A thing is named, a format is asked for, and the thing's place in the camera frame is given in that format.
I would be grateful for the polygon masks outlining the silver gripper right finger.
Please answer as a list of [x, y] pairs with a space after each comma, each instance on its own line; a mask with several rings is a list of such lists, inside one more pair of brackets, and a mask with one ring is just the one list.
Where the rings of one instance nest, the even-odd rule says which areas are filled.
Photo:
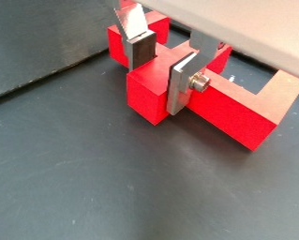
[[210, 86], [210, 78], [203, 68], [214, 59], [220, 41], [198, 30], [191, 30], [190, 52], [171, 67], [169, 80], [167, 112], [177, 115], [190, 102], [193, 91], [203, 92]]

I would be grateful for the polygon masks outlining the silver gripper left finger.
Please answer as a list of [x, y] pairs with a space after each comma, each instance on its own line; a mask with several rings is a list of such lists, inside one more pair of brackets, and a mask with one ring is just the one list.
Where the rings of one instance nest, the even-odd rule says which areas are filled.
[[110, 56], [130, 71], [155, 58], [157, 34], [149, 29], [143, 7], [133, 0], [107, 0], [115, 25], [109, 28]]

